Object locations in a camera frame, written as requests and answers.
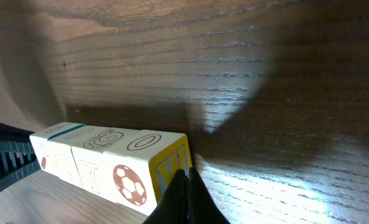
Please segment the wooden block hourglass print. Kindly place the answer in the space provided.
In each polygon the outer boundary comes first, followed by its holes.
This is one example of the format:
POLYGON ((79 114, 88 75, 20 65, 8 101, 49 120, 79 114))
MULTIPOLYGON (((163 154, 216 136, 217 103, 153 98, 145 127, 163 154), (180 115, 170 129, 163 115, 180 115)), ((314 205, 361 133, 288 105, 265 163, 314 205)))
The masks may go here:
POLYGON ((135 129, 83 126, 65 136, 85 190, 106 195, 101 179, 105 174, 103 152, 136 132, 135 129))

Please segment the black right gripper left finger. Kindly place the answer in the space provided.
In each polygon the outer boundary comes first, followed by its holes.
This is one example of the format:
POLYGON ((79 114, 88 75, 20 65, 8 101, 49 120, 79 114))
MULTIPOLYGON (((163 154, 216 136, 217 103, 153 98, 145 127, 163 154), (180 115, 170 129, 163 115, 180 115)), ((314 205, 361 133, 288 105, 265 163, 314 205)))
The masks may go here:
POLYGON ((186 176, 183 169, 175 172, 161 201, 143 224, 184 224, 187 220, 186 176))

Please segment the wooden block hammer print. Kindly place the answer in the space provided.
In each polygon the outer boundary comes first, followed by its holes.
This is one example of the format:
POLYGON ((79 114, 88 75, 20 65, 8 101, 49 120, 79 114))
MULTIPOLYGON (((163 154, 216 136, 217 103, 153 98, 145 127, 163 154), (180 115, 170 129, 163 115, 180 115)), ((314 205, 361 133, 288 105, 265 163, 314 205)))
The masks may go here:
POLYGON ((83 126, 80 123, 62 122, 48 127, 29 136, 30 142, 36 154, 40 168, 55 176, 59 176, 58 170, 54 168, 55 157, 51 149, 48 149, 49 140, 70 132, 83 126))

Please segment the wooden block soccer ball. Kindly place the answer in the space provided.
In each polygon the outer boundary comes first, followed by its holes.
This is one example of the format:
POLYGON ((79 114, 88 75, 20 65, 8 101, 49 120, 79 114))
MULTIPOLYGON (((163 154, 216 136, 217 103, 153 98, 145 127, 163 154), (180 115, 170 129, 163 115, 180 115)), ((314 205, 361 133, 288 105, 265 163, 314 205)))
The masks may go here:
POLYGON ((179 169, 192 167, 187 135, 142 130, 107 149, 102 157, 105 199, 150 215, 179 169))

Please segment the wooden block number eight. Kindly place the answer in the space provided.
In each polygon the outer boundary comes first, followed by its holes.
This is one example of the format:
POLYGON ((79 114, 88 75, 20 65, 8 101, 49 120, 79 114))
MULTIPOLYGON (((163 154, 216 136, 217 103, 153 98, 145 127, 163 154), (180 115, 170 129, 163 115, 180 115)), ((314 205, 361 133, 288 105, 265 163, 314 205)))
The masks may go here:
POLYGON ((79 125, 64 131, 62 134, 50 139, 48 147, 52 153, 53 165, 50 170, 60 179, 77 187, 82 187, 72 146, 86 139, 95 130, 93 126, 79 125))

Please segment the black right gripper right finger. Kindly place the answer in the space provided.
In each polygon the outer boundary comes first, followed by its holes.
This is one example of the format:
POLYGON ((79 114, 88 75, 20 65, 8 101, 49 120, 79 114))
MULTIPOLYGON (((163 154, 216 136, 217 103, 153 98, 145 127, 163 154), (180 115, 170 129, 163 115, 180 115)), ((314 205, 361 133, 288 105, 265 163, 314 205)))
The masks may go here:
POLYGON ((187 207, 190 224, 229 224, 215 205, 200 174, 196 169, 189 169, 187 181, 187 207))

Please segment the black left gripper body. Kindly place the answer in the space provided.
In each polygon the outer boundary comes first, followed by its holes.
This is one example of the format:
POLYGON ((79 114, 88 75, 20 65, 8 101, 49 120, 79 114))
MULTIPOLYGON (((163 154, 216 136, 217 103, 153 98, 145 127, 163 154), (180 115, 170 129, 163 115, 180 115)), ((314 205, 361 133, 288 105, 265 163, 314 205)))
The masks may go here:
POLYGON ((0 123, 0 192, 40 170, 31 131, 0 123))

